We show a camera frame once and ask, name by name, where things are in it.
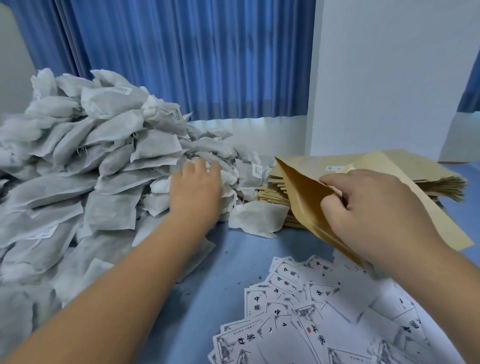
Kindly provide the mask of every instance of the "forearm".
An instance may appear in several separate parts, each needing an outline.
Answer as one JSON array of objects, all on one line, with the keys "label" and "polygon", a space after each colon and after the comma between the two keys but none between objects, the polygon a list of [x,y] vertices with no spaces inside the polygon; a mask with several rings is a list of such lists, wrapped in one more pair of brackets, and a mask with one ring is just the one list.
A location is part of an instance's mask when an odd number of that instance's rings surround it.
[{"label": "forearm", "polygon": [[445,331],[466,363],[478,363],[480,269],[446,244],[439,245],[398,257],[386,270]]},{"label": "forearm", "polygon": [[175,280],[206,234],[168,216],[121,263],[21,344],[5,363],[131,363]]}]

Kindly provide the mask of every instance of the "table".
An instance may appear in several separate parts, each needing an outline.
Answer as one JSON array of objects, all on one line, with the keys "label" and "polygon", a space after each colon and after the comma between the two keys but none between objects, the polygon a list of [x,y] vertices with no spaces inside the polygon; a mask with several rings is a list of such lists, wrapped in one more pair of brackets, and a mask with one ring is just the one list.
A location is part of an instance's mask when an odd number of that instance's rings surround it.
[{"label": "table", "polygon": [[[447,167],[468,179],[466,201],[440,200],[476,244],[463,253],[480,266],[480,163]],[[316,254],[333,259],[332,246],[299,229],[282,229],[276,238],[266,239],[218,223],[207,238],[216,248],[172,290],[138,363],[208,364],[212,336],[219,333],[221,324],[243,318],[243,289],[265,279],[274,256],[304,261]]]}]

